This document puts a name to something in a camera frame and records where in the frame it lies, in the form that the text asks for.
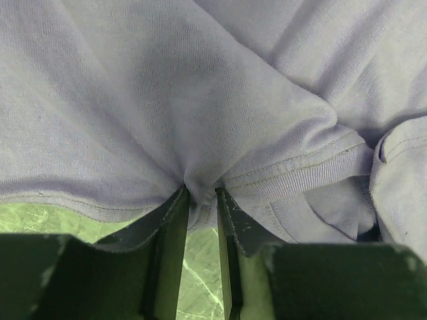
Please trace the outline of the purple t shirt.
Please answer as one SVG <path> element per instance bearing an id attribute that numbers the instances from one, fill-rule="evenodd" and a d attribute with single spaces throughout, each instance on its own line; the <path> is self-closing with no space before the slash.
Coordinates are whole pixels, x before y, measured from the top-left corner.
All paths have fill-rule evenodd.
<path id="1" fill-rule="evenodd" d="M 217 187 L 291 243 L 426 254 L 425 1 L 2 1 L 1 201 L 127 221 Z"/>

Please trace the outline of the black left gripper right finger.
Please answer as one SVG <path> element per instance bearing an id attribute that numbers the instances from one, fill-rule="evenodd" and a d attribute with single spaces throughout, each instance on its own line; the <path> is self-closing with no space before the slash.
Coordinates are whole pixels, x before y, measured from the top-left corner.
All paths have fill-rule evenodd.
<path id="1" fill-rule="evenodd" d="M 289 244 L 216 194 L 226 319 L 426 318 L 426 266 L 409 248 Z"/>

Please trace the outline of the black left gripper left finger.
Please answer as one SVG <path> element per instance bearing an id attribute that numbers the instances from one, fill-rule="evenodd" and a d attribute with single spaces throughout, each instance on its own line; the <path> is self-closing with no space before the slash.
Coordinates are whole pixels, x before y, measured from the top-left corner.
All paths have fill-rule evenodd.
<path id="1" fill-rule="evenodd" d="M 1 235 L 2 319 L 175 319 L 189 193 L 94 244 Z"/>

